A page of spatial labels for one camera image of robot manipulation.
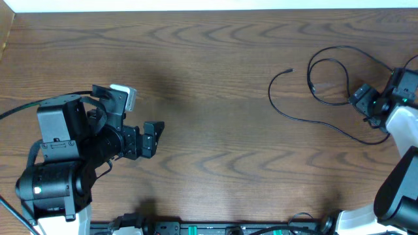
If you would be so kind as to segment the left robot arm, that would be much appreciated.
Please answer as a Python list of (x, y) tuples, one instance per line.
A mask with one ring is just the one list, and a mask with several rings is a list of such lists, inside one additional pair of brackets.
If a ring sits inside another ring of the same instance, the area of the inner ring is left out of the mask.
[(94, 85), (39, 103), (42, 138), (16, 182), (23, 222), (32, 234), (89, 234), (96, 169), (112, 159), (155, 155), (164, 122), (146, 121), (142, 128), (123, 123), (136, 92)]

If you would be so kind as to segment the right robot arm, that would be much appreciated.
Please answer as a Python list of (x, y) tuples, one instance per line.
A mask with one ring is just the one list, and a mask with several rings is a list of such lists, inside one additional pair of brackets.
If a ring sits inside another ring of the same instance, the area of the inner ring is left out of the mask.
[(384, 90), (365, 84), (349, 98), (373, 126), (389, 135), (394, 166), (371, 204), (341, 210), (318, 227), (322, 234), (417, 233), (417, 71), (392, 71)]

